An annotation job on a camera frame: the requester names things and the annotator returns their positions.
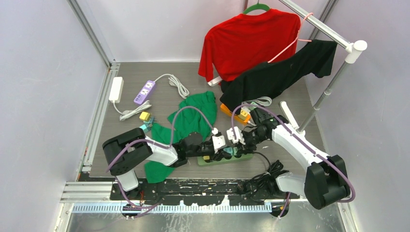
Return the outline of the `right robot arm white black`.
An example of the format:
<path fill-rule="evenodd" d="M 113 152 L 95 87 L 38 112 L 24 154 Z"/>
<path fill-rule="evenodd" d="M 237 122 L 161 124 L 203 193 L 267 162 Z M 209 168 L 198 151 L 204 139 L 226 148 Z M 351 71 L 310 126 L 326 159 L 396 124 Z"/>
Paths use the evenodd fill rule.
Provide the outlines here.
<path fill-rule="evenodd" d="M 316 148 L 296 131 L 287 118 L 262 106 L 255 106 L 251 117 L 256 124 L 252 131 L 231 126 L 232 143 L 239 143 L 251 150 L 263 141 L 273 141 L 284 148 L 305 171 L 304 175 L 291 172 L 278 175 L 268 186 L 273 198 L 279 199 L 287 192 L 294 193 L 305 197 L 316 209 L 333 203 L 350 203 L 356 198 L 342 157 L 330 156 Z"/>

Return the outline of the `orange power strip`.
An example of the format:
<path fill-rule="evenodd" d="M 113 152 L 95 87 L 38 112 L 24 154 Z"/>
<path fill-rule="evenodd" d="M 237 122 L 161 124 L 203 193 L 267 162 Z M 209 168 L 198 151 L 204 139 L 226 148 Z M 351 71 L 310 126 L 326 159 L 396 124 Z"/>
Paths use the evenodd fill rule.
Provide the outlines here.
<path fill-rule="evenodd" d="M 232 116 L 233 113 L 222 103 L 220 105 L 220 110 L 228 116 Z M 250 121 L 251 116 L 248 111 L 240 109 L 240 114 L 234 116 L 234 120 L 237 122 L 246 125 Z"/>

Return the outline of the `purple power strip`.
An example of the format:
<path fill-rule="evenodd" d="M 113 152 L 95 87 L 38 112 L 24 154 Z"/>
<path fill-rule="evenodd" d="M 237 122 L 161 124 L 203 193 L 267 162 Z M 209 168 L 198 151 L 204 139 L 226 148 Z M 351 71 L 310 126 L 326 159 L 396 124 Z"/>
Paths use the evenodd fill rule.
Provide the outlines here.
<path fill-rule="evenodd" d="M 139 93 L 136 95 L 133 102 L 137 105 L 141 105 L 145 101 L 147 101 L 149 98 L 149 95 L 155 89 L 155 85 L 156 85 L 155 81 L 148 80 L 145 83 L 145 85 L 142 87 L 142 89 L 139 91 Z"/>

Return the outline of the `white power strip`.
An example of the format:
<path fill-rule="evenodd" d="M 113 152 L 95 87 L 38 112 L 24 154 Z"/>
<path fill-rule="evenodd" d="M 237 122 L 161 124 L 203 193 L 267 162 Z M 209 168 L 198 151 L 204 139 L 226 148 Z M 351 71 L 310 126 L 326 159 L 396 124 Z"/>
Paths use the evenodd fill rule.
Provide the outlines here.
<path fill-rule="evenodd" d="M 114 77 L 110 89 L 109 101 L 111 103 L 119 103 L 122 95 L 124 80 L 123 77 Z"/>

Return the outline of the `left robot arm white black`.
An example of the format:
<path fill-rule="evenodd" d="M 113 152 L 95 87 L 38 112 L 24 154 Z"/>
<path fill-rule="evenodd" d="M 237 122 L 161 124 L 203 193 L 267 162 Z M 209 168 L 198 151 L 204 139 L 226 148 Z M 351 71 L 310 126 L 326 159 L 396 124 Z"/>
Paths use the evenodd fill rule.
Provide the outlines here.
<path fill-rule="evenodd" d="M 122 193 L 130 200 L 139 197 L 141 186 L 134 168 L 145 160 L 159 162 L 165 166 L 179 167 L 190 157 L 203 157 L 205 160 L 220 161 L 232 157 L 226 151 L 225 137 L 216 132 L 209 140 L 203 141 L 198 132 L 172 145 L 155 141 L 136 128 L 105 141 L 102 145 L 108 163 L 108 172 L 118 181 Z"/>

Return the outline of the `teal plug adapter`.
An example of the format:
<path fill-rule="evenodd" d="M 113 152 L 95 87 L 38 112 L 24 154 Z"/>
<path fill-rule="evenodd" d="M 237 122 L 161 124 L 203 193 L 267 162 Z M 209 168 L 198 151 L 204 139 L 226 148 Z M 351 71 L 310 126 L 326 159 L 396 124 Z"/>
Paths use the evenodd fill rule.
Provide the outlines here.
<path fill-rule="evenodd" d="M 236 147 L 226 147 L 223 149 L 224 152 L 228 153 L 229 156 L 236 156 L 237 148 Z"/>
<path fill-rule="evenodd" d="M 143 124 L 139 127 L 143 130 L 144 133 L 148 133 L 151 131 L 152 125 L 151 124 Z"/>

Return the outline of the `green power strip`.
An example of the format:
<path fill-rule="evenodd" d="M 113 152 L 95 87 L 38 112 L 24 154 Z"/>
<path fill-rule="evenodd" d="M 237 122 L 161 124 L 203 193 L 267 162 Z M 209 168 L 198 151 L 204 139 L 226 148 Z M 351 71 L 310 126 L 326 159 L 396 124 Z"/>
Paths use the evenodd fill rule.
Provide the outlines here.
<path fill-rule="evenodd" d="M 200 167 L 215 166 L 221 164 L 228 164 L 240 161 L 247 161 L 253 158 L 253 154 L 242 154 L 240 156 L 232 156 L 230 159 L 222 158 L 219 161 L 206 162 L 202 157 L 197 157 L 197 163 Z"/>

